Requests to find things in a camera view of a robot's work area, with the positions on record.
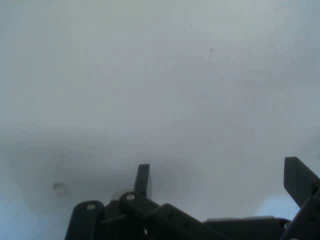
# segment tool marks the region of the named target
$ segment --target black plastic fin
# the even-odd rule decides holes
[[[293,200],[301,207],[319,189],[320,178],[299,158],[292,156],[284,160],[283,184]]]
[[[310,197],[294,217],[280,240],[320,239],[320,199]]]
[[[136,193],[139,193],[149,199],[151,199],[151,174],[150,164],[140,164],[136,173],[134,189]]]
[[[84,201],[73,209],[64,240],[98,239],[98,223],[103,216],[104,205],[100,201]]]

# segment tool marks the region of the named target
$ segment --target white wall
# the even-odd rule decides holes
[[[200,220],[298,210],[320,170],[319,1],[0,2],[0,236],[63,239],[130,188]]]

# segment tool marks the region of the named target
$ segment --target black plastic part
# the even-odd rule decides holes
[[[133,190],[151,199],[151,174],[149,164],[139,165]]]
[[[104,218],[101,225],[109,228],[113,225],[121,224],[121,222],[124,222],[126,218],[126,215],[123,212],[120,212],[119,201],[113,200],[104,207]]]
[[[128,200],[128,195],[134,195],[134,199]],[[149,212],[157,209],[159,205],[137,192],[127,192],[120,197],[119,207],[127,215],[143,220]]]
[[[287,219],[266,216],[211,219],[204,224],[232,240],[278,240],[288,222]]]
[[[320,198],[311,197],[301,207],[281,240],[320,239]]]
[[[65,240],[101,239],[97,228],[103,217],[104,205],[100,201],[84,201],[73,209]]]
[[[158,204],[135,192],[120,198],[120,209],[144,223],[150,236],[175,240],[227,240],[219,232],[170,204]]]
[[[299,158],[286,157],[284,160],[283,185],[286,191],[301,207],[305,201],[315,195],[320,187],[317,177]]]

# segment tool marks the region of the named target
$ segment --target small stain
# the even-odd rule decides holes
[[[55,191],[55,195],[57,198],[69,195],[68,187],[63,182],[53,183],[52,188]]]

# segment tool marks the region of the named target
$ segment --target white surface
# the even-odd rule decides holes
[[[1,1],[0,237],[63,239],[151,163],[200,220],[298,210],[320,170],[319,1]]]

